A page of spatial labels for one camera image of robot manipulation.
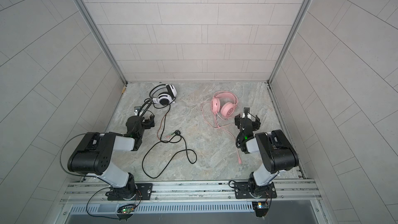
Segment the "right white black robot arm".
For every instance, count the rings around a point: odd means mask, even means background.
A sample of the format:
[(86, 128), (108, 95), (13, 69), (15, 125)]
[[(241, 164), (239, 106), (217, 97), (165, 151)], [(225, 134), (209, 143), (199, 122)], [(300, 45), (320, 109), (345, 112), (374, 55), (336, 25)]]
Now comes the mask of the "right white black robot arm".
[(282, 130), (259, 132), (261, 126), (257, 115), (245, 107), (243, 114), (234, 118), (239, 128), (235, 145), (245, 154), (259, 153), (262, 163), (249, 175), (247, 181), (234, 183), (238, 199), (273, 199), (277, 197), (273, 179), (280, 173), (299, 165), (299, 158)]

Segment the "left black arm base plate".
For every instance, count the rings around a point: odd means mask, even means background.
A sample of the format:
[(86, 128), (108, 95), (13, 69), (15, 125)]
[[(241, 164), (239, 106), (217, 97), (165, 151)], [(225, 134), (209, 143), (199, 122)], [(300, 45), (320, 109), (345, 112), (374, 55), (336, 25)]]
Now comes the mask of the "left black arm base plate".
[(122, 188), (112, 188), (105, 196), (108, 201), (149, 200), (152, 187), (151, 183), (127, 184)]

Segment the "pink headphones with cable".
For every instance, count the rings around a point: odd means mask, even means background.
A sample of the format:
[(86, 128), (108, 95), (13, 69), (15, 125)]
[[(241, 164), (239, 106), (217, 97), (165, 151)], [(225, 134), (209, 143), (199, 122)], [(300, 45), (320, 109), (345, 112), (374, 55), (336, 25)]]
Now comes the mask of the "pink headphones with cable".
[[(205, 112), (203, 108), (203, 104), (205, 103), (210, 104), (210, 110), (214, 117), (215, 126), (212, 125), (210, 122), (208, 122), (207, 119), (205, 118)], [(237, 106), (238, 106), (238, 97), (234, 93), (225, 90), (220, 90), (215, 92), (210, 101), (204, 101), (200, 103), (202, 117), (205, 123), (207, 123), (213, 129), (220, 129), (225, 131), (231, 136), (231, 138), (234, 138), (234, 135), (225, 129), (225, 127), (231, 124), (220, 126), (217, 117), (223, 120), (230, 119), (233, 113), (235, 112)]]

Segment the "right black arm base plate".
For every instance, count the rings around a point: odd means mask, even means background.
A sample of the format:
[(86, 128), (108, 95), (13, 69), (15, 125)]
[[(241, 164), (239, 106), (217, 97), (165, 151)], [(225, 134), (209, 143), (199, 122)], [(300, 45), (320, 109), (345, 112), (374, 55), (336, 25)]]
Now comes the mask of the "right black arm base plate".
[(236, 199), (274, 199), (277, 198), (274, 183), (265, 186), (257, 186), (253, 181), (234, 183)]

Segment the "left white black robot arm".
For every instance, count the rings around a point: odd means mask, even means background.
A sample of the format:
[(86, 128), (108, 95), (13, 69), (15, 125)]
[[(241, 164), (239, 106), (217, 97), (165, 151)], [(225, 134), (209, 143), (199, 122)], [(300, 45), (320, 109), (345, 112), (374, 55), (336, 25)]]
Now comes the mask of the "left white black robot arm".
[(109, 184), (109, 201), (149, 200), (153, 184), (137, 184), (131, 173), (112, 162), (114, 151), (138, 151), (145, 130), (154, 127), (154, 115), (132, 116), (126, 122), (127, 133), (88, 132), (70, 156), (67, 168), (84, 176), (92, 176)]

